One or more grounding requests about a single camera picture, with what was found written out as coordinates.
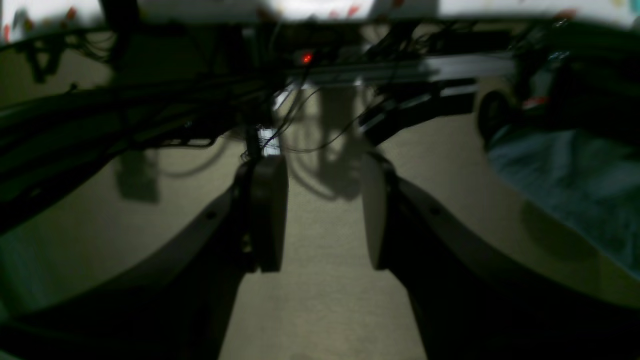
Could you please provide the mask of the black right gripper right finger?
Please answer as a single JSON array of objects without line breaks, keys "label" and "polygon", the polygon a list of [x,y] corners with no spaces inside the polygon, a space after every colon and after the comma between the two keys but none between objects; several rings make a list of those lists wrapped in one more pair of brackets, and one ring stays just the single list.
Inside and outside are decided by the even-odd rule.
[{"label": "black right gripper right finger", "polygon": [[409,296],[430,360],[637,360],[639,312],[519,264],[376,152],[361,159],[366,246]]}]

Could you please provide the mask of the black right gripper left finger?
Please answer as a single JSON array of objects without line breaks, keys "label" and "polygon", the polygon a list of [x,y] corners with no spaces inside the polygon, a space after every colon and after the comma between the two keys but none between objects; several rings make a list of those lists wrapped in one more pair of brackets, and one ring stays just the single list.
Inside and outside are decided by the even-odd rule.
[{"label": "black right gripper left finger", "polygon": [[162,248],[98,287],[1,324],[20,360],[216,360],[245,274],[279,272],[288,167],[245,162]]}]

